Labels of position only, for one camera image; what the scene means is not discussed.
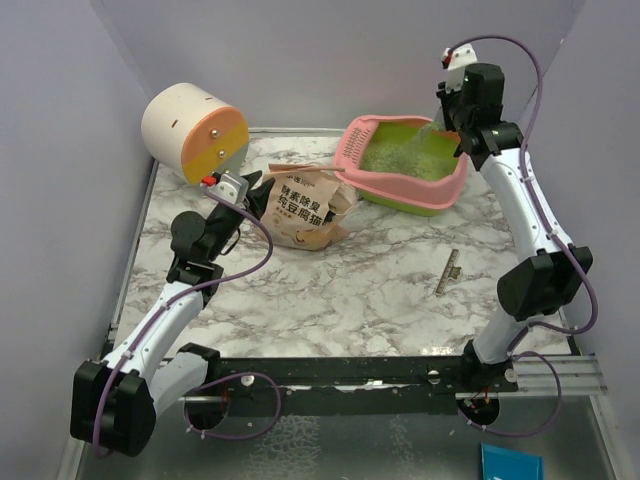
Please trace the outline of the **metal ruler bag clip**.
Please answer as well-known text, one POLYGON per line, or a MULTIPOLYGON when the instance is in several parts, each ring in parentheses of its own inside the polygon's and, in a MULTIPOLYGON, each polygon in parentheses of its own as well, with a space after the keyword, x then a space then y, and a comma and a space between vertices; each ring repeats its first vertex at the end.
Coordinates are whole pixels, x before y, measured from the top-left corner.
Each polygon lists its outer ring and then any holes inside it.
POLYGON ((459 250, 453 249, 447 259, 445 268, 441 274, 438 284, 434 290, 436 296, 442 296, 448 283, 451 280, 457 280, 461 275, 461 267, 457 265, 459 258, 459 250))

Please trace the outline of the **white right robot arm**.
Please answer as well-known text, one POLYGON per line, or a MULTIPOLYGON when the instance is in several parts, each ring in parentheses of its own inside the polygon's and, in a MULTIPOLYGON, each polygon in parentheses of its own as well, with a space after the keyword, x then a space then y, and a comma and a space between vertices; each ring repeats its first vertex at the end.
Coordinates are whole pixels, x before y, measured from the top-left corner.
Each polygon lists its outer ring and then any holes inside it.
POLYGON ((447 63, 438 86, 444 125, 493 190, 510 227, 517 265, 497 284, 496 316, 471 342, 475 357, 459 367, 461 383, 481 391, 526 330, 568 305, 593 263, 558 224, 539 185, 519 126, 502 118, 505 77, 497 65, 447 63))

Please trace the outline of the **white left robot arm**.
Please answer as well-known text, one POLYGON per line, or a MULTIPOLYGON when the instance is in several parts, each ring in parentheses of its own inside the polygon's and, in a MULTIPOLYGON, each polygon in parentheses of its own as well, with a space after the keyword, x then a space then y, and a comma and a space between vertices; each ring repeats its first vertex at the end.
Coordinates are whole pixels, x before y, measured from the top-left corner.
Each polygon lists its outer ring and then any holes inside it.
POLYGON ((98 457, 137 456, 148 444, 158 417, 189 390, 206 395, 220 385, 215 351, 200 346, 163 360, 185 327, 231 281, 216 259, 230 253, 244 221, 266 228, 261 218, 275 185, 256 171, 213 174, 200 182, 216 205, 208 216, 195 211, 171 223, 173 260, 152 309, 134 331, 101 360, 86 360, 73 377, 70 434, 98 457))

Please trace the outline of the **cat litter paper bag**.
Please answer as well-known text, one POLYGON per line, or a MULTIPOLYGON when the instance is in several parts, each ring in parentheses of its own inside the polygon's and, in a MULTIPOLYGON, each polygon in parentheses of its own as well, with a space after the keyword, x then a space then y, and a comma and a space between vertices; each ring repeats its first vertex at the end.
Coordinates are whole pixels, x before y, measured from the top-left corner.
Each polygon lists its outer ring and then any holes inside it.
POLYGON ((346 239, 342 225, 358 201, 354 187, 334 165, 271 164, 266 180, 275 181, 262 224, 273 242, 287 248, 320 251, 346 239))

